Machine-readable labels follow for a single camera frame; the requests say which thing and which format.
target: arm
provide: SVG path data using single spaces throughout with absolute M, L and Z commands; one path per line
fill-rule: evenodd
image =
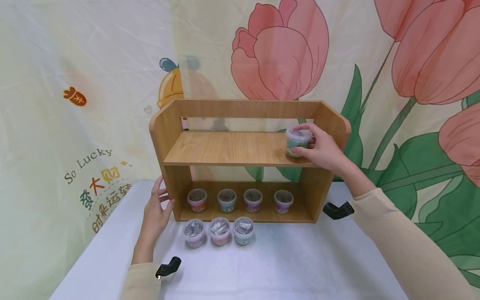
M 354 201 L 353 219 L 370 237 L 409 299 L 475 299 L 470 285 L 445 253 L 388 199 L 316 125 L 314 149 L 293 151 L 339 175 Z
M 157 300 L 161 280 L 155 278 L 160 265 L 153 263 L 153 250 L 160 234 L 167 227 L 175 200 L 170 200 L 165 210 L 161 203 L 168 200 L 166 189 L 160 190 L 163 177 L 158 178 L 152 188 L 152 196 L 144 211 L 144 220 L 140 234 L 133 249 L 132 264 L 128 268 L 123 285 L 121 300 Z

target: plastic cup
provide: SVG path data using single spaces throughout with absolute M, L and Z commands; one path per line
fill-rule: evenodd
M 237 194 L 233 190 L 224 189 L 218 193 L 218 204 L 220 204 L 220 210 L 224 213 L 231 213 L 235 209 L 236 201 Z
M 193 222 L 197 222 L 197 224 L 202 224 L 202 230 L 200 233 L 196 235 L 191 234 L 192 232 L 187 231 L 187 227 L 191 227 Z M 185 241 L 190 248 L 198 248 L 203 245 L 205 241 L 205 224 L 199 219 L 191 219 L 188 221 L 185 226 L 183 227 L 183 235 L 185 237 Z
M 216 222 L 220 221 L 220 220 L 222 220 L 222 221 L 226 222 L 226 224 L 228 224 L 227 231 L 225 233 L 222 233 L 222 234 L 216 233 L 217 230 L 214 228 L 214 225 L 216 224 Z M 215 219 L 212 220 L 212 222 L 210 222 L 210 225 L 208 226 L 208 233 L 210 234 L 210 237 L 212 238 L 213 244 L 215 244 L 217 246 L 223 246 L 228 242 L 228 237 L 230 236 L 230 222 L 223 217 L 215 218 Z
M 313 135 L 308 129 L 293 131 L 293 127 L 288 128 L 285 131 L 287 135 L 287 154 L 292 157 L 300 157 L 300 155 L 293 154 L 291 151 L 292 147 L 303 147 L 306 148 L 308 142 L 312 139 Z
M 243 194 L 243 200 L 247 205 L 249 213 L 256 213 L 260 209 L 260 203 L 264 199 L 262 193 L 257 189 L 248 189 Z
M 293 195 L 289 191 L 279 190 L 273 195 L 275 210 L 279 214 L 286 214 L 293 204 Z
M 187 202 L 194 213 L 201 213 L 207 207 L 207 192 L 202 189 L 193 189 L 187 195 Z
M 251 230 L 245 230 L 245 227 L 241 226 L 241 223 L 243 224 L 250 224 Z M 235 239 L 235 242 L 237 242 L 238 245 L 240 246 L 246 246 L 250 244 L 252 241 L 253 237 L 253 221 L 250 218 L 247 218 L 245 216 L 241 216 L 233 222 L 232 230 L 233 230 L 233 237 Z

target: black clip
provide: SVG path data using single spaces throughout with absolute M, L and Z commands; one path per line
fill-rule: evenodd
M 162 264 L 157 272 L 155 273 L 155 277 L 160 279 L 162 276 L 168 276 L 170 274 L 175 273 L 181 264 L 181 259 L 177 256 L 174 256 L 169 264 Z
M 345 218 L 346 216 L 351 215 L 355 212 L 353 207 L 348 202 L 345 202 L 341 207 L 336 207 L 335 204 L 327 202 L 327 204 L 325 204 L 324 206 L 323 211 L 333 220 Z

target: tulip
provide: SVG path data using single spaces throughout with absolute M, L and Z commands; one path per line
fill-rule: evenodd
M 438 143 L 480 188 L 480 103 L 457 113 L 440 129 Z
M 480 1 L 436 1 L 411 23 L 392 65 L 396 91 L 420 104 L 452 103 L 480 90 Z
M 314 0 L 259 4 L 233 40 L 231 72 L 248 99 L 295 100 L 318 83 L 328 29 Z
M 396 42 L 402 40 L 413 20 L 434 0 L 375 0 L 382 28 Z

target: white tablecloth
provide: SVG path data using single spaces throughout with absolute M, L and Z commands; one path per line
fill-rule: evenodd
M 153 181 L 135 183 L 75 263 L 52 300 L 109 300 L 120 297 L 144 206 Z M 333 183 L 327 200 L 351 199 L 343 183 Z M 210 240 L 190 249 L 183 222 L 173 215 L 156 244 L 154 261 L 182 259 L 166 277 L 159 299 L 406 299 L 375 244 L 351 217 L 317 224 L 262 224 L 246 247 Z

